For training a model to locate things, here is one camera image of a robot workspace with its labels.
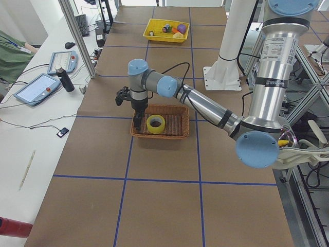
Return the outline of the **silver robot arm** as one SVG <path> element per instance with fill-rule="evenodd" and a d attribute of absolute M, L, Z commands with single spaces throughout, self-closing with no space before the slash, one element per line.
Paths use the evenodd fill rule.
<path fill-rule="evenodd" d="M 237 116 L 181 80 L 150 69 L 143 59 L 128 64 L 129 86 L 117 93 L 116 103 L 127 100 L 135 110 L 139 129 L 148 107 L 148 93 L 176 98 L 235 140 L 241 162 L 253 168 L 288 169 L 311 160 L 298 148 L 280 148 L 283 119 L 280 110 L 293 69 L 300 36 L 309 29 L 318 1 L 266 1 L 262 34 L 265 42 L 247 116 Z"/>

